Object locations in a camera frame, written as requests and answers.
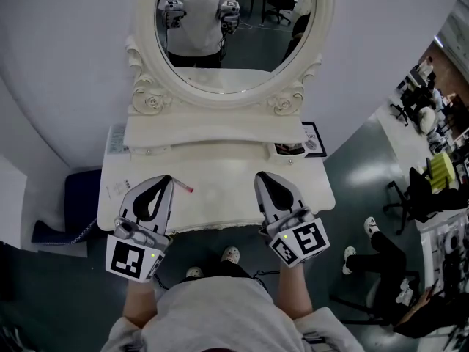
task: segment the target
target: white wall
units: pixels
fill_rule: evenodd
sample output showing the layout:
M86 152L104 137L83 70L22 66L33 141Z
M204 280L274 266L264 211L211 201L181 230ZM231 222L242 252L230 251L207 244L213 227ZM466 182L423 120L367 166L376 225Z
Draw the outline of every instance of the white wall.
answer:
M311 102L326 151L339 148L384 102L444 24L456 0L336 0Z
M64 228L63 188L70 168L24 117L0 78L0 241L37 250L30 244L41 219Z
M125 39L136 0L0 0L0 75L72 167L101 165L132 93Z
M455 0L337 0L304 120L331 154L385 102ZM124 51L136 0L0 0L0 71L26 116L71 166L100 165L126 120Z

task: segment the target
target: black wire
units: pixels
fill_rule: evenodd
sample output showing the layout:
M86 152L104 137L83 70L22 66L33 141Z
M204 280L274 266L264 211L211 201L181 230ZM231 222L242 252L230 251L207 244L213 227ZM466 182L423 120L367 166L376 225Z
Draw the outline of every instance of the black wire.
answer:
M164 40L164 52L168 56L168 29L165 32L166 39Z
M163 27L166 29L166 30L164 31L164 36L165 36L165 40L164 40L164 54L168 56L168 26L166 25L165 13L163 13L163 15L161 16L161 24L162 24Z
M226 41L226 34L220 39L220 42L218 42L218 47L220 47L220 61L221 61L225 57L226 49L228 47L228 43Z
M275 270L275 271L263 271L263 270L258 270L252 277L252 279L258 281L258 283L260 283L261 286L264 287L265 291L266 292L269 292L267 290L267 287L265 286L265 283L259 278L259 276L266 276L266 275L274 275L274 274L279 274L280 271L279 270Z
M161 288L163 288L164 290L168 290L168 289L169 289L169 288L167 288L167 286L165 286L165 285L162 283L162 281L161 281L161 279L160 279L160 277L159 277L158 275L155 274L155 278L156 278L156 280L158 281L158 284L160 285Z

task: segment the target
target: picture frame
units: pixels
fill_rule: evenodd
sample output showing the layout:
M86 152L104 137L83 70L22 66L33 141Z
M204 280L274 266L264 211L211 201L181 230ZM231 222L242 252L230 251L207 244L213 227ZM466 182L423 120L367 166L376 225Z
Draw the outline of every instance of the picture frame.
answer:
M302 124L306 135L309 138L309 140L306 141L303 145L306 150L306 157L314 158L328 156L328 154L325 152L324 145L322 144L321 136L317 131L316 124L313 122L304 121Z

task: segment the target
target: white box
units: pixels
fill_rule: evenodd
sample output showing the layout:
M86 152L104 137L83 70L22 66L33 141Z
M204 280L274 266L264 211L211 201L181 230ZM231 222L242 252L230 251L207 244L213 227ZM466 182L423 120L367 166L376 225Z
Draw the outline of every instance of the white box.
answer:
M269 246L285 265L293 267L325 251L330 244L321 218L317 218L278 232Z

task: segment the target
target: white vanity table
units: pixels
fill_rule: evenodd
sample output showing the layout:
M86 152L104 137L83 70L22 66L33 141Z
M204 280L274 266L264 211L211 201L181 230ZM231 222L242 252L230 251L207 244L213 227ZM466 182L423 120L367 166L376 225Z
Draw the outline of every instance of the white vanity table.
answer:
M333 0L315 1L297 48L265 72L173 66L155 35L158 2L139 0L135 34L126 47L136 70L124 137L129 150L110 153L111 128L97 216L102 230L114 230L129 187L160 175L194 188L189 193L175 187L167 233L259 224L263 217L254 192L259 171L294 183L314 213L334 207L321 158L275 164L266 148L267 143L306 140L299 118L303 81L321 65L320 49L333 14ZM229 40L235 38L236 32Z
M267 150L257 143L201 143L175 147L163 155L106 154L101 176L97 223L114 230L125 193L115 185L130 186L168 174L194 188L176 186L167 232L260 224L262 214L254 193L254 176L268 171L292 181L313 213L330 210L335 199L321 158L307 158L291 166L267 162Z

